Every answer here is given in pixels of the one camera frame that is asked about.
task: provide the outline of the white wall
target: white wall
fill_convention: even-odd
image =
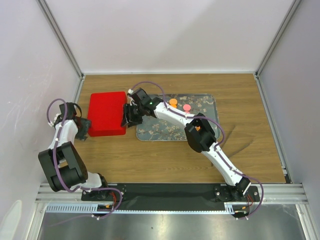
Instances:
[[[1,1],[0,53],[0,223],[22,200],[14,238],[21,240],[45,179],[38,153],[54,136],[47,106],[58,97],[72,101],[79,78],[35,0]]]
[[[261,80],[287,157],[320,229],[320,1],[301,3]]]
[[[84,73],[255,71],[293,0],[47,0]]]

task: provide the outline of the reflective metal surface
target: reflective metal surface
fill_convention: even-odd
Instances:
[[[249,220],[231,215],[112,214],[99,221],[46,213],[38,240],[304,240],[295,205],[263,205]]]

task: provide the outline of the purple cable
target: purple cable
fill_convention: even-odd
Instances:
[[[57,134],[56,134],[56,139],[57,139],[57,140],[55,141],[54,146],[53,146],[53,153],[52,153],[52,154],[53,154],[53,164],[54,164],[54,169],[55,169],[56,175],[57,175],[57,177],[58,177],[61,185],[63,186],[64,190],[66,190],[66,191],[69,192],[69,193],[74,193],[76,190],[78,190],[78,189],[81,188],[81,187],[80,187],[80,186],[77,186],[77,187],[74,188],[73,190],[71,190],[70,188],[68,188],[68,186],[66,185],[66,183],[64,182],[64,180],[63,180],[63,178],[62,178],[62,176],[61,176],[61,174],[60,174],[59,165],[58,165],[58,160],[57,160],[57,146],[58,146],[58,143],[59,143],[59,138],[60,138],[60,135],[61,135],[62,128],[63,128],[63,126],[64,126],[64,124],[65,124],[65,121],[66,121],[66,118],[67,118],[67,113],[68,113],[68,107],[67,107],[66,101],[63,100],[62,98],[57,98],[57,99],[53,100],[53,101],[49,104],[49,106],[48,106],[48,108],[47,108],[47,110],[46,110],[46,119],[47,119],[48,123],[50,124],[50,123],[51,123],[50,118],[49,118],[50,108],[51,108],[51,106],[52,106],[55,102],[57,102],[57,101],[62,101],[62,102],[63,102],[63,104],[64,104],[64,114],[63,114],[63,118],[62,118],[62,122],[61,122],[61,127],[59,127],[59,130],[58,130],[58,132],[57,132]],[[113,213],[115,210],[117,210],[118,207],[120,206],[121,202],[122,202],[122,199],[123,199],[122,194],[121,194],[121,191],[118,190],[118,189],[116,189],[116,188],[113,188],[113,187],[104,187],[104,188],[84,188],[84,187],[82,187],[81,189],[84,190],[84,191],[102,191],[102,190],[108,190],[108,191],[116,191],[116,192],[119,193],[119,195],[120,195],[120,200],[119,200],[119,203],[116,205],[116,207],[114,207],[114,208],[113,208],[109,213],[107,213],[106,215],[99,217],[99,219],[105,219],[109,214],[111,214],[111,213]],[[61,224],[61,223],[65,223],[65,222],[67,222],[67,221],[69,221],[69,220],[72,220],[72,219],[75,219],[75,218],[79,218],[79,217],[80,217],[80,216],[77,216],[77,217],[68,219],[68,220],[63,221],[63,222],[58,222],[58,223],[54,224],[54,226],[59,225],[59,224]]]
[[[138,82],[137,84],[135,84],[131,89],[133,90],[136,86],[138,86],[138,85],[140,85],[140,84],[153,84],[153,85],[156,85],[157,87],[159,87],[160,90],[161,90],[161,92],[162,92],[163,103],[164,103],[164,106],[166,107],[166,109],[169,110],[170,112],[174,113],[174,114],[179,115],[180,117],[184,117],[184,118],[186,117],[186,115],[184,115],[184,114],[182,114],[182,113],[179,113],[179,112],[176,112],[176,111],[168,108],[167,103],[166,103],[166,98],[165,98],[165,96],[166,96],[165,90],[164,90],[159,84],[157,84],[157,83],[155,83],[155,82],[152,82],[152,81],[140,81],[140,82]],[[209,117],[206,117],[206,116],[187,116],[186,118],[187,118],[187,119],[205,119],[205,120],[208,120],[208,121],[214,123],[214,124],[221,130],[222,140],[221,140],[220,142],[218,142],[218,143],[214,146],[214,150],[215,150],[215,151],[217,150],[217,147],[225,141],[225,135],[226,135],[226,134],[225,134],[224,129],[220,126],[220,124],[218,124],[218,123],[217,123],[216,121],[214,121],[213,119],[211,119],[211,118],[209,118]],[[224,157],[220,154],[220,152],[219,152],[219,151],[216,151],[216,152],[218,153],[218,155],[220,156],[220,158],[222,159],[222,161],[227,165],[227,167],[232,170],[232,167],[228,164],[228,162],[224,159]],[[252,214],[254,214],[254,213],[260,208],[260,206],[262,205],[262,202],[263,202],[263,200],[264,200],[264,195],[265,195],[264,187],[263,187],[262,183],[261,183],[258,179],[254,178],[254,177],[251,177],[251,176],[244,175],[244,174],[242,174],[242,173],[240,173],[240,172],[238,172],[238,171],[236,171],[236,170],[232,170],[232,171],[233,171],[235,174],[238,174],[238,175],[242,176],[243,178],[251,179],[251,180],[256,181],[256,182],[260,185],[260,187],[261,187],[261,198],[260,198],[260,202],[259,202],[258,206],[256,207],[256,209],[255,209],[253,212],[251,212],[248,216],[246,216],[246,217],[249,217],[249,216],[251,216]]]

